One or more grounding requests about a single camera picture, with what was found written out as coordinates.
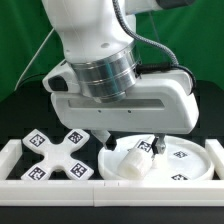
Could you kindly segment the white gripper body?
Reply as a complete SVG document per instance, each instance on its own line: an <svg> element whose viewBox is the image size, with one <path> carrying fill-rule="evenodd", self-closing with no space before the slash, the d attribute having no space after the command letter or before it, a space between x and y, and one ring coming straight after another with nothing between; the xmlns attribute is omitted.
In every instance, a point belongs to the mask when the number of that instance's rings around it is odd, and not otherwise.
<svg viewBox="0 0 224 224"><path fill-rule="evenodd" d="M48 73L43 86L59 120L70 129L188 134L199 117L193 84L182 70L144 74L123 99L109 102L82 95L66 63Z"/></svg>

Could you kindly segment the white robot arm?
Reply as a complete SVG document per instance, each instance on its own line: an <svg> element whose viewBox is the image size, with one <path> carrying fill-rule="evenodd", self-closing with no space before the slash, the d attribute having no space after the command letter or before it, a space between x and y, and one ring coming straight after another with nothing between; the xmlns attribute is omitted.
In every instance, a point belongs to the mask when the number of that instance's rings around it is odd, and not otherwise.
<svg viewBox="0 0 224 224"><path fill-rule="evenodd" d="M64 59L44 80L61 123L89 130L114 149L113 132L152 133L159 150L168 134L188 134L199 111L192 73L169 62L144 65L136 16L190 6L195 0L42 0Z"/></svg>

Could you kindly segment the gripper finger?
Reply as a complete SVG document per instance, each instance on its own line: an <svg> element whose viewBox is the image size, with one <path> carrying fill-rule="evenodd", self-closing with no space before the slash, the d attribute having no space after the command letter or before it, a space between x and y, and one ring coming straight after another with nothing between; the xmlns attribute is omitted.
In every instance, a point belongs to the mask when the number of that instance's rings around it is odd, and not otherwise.
<svg viewBox="0 0 224 224"><path fill-rule="evenodd" d="M91 133L103 144L105 149L114 150L116 148L116 138L107 130L92 130Z"/></svg>
<svg viewBox="0 0 224 224"><path fill-rule="evenodd" d="M165 144L165 135L164 134L155 134L154 140L152 143L152 150L154 154L163 154L166 149Z"/></svg>

